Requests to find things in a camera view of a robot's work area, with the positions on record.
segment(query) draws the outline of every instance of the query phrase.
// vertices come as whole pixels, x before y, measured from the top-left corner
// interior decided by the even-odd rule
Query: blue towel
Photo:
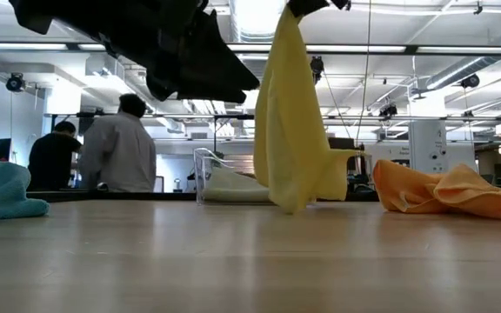
[[[13,163],[0,162],[0,219],[43,216],[50,205],[26,198],[29,171]]]

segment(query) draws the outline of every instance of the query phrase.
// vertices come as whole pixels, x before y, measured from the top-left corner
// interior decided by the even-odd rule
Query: yellow cloth
[[[501,219],[501,188],[490,185],[464,164],[446,174],[429,175],[381,160],[372,178],[380,202],[389,211],[463,212]]]
[[[277,25],[256,108],[254,166],[270,200],[293,213],[317,198],[344,200],[347,160],[331,150],[306,47],[289,7]]]

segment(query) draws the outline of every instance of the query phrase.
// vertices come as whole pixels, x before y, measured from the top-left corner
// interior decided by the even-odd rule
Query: wooden table
[[[0,221],[0,312],[501,312],[501,222],[81,202]]]

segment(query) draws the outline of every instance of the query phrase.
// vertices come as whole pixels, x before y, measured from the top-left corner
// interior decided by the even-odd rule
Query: orange cloth
[[[461,164],[446,174],[425,174],[391,161],[378,161],[373,172],[380,202],[403,213],[464,212],[501,219],[501,188]]]

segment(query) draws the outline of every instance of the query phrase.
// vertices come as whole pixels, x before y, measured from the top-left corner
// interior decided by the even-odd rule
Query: table surface
[[[0,221],[0,312],[501,312],[501,221],[58,203]]]

